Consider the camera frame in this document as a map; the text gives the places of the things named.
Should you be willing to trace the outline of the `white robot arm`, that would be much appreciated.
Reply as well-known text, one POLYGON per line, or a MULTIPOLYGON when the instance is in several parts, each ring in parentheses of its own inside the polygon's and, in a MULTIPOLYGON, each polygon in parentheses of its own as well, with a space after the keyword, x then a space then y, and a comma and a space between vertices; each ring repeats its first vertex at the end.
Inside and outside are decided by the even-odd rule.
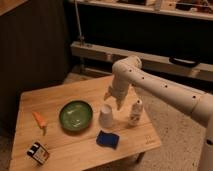
POLYGON ((198 171, 213 171, 213 95, 141 70, 142 61, 131 55, 112 66, 113 80, 104 99, 114 97, 123 106, 129 85, 142 88, 206 128, 198 171))

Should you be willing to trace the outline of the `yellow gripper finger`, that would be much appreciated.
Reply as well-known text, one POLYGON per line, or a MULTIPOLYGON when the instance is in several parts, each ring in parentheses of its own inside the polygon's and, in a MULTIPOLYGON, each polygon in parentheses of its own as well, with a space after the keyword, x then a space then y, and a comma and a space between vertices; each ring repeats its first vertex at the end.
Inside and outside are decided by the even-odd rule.
POLYGON ((105 94, 104 94, 104 101, 105 100, 107 100, 108 98, 110 98, 112 96, 112 94, 111 94, 111 89, 110 89, 110 87, 108 88, 108 90, 105 92, 105 94))
POLYGON ((117 106, 117 110, 120 110, 123 106, 124 100, 122 99, 116 99, 116 106, 117 106))

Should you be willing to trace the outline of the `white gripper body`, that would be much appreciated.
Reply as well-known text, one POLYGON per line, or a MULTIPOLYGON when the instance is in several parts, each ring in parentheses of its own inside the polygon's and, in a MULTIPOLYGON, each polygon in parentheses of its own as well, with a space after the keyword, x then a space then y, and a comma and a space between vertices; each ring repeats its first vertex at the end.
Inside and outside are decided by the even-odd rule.
POLYGON ((113 80, 109 86, 110 94, 118 100, 123 100, 127 96, 128 89, 129 83, 122 80, 113 80))

